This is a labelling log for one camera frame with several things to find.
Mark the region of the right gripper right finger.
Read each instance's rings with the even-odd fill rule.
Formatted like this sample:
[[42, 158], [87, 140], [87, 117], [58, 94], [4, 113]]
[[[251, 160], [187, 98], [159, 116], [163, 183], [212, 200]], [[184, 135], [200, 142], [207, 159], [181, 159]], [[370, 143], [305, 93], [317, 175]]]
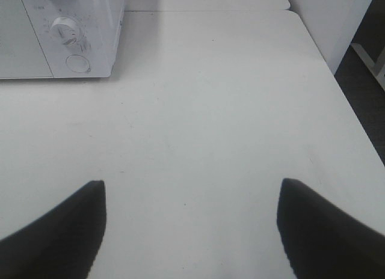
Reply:
[[285, 178], [277, 228], [297, 278], [384, 278], [384, 235]]

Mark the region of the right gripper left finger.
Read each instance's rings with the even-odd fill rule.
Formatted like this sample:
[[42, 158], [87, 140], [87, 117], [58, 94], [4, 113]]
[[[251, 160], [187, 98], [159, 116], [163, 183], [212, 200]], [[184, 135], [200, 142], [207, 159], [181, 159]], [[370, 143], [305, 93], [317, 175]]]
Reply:
[[1, 239], [1, 278], [87, 278], [106, 229], [102, 180]]

